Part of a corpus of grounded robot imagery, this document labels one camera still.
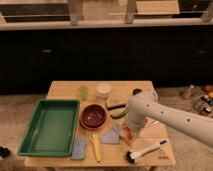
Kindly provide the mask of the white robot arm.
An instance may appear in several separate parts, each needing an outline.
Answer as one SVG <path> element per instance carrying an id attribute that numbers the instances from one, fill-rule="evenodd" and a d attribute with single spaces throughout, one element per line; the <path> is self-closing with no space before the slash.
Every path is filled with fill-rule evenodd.
<path id="1" fill-rule="evenodd" d="M 152 118 L 213 148 L 213 119 L 158 103 L 156 93 L 142 91 L 129 99 L 127 125 L 134 133 Z"/>

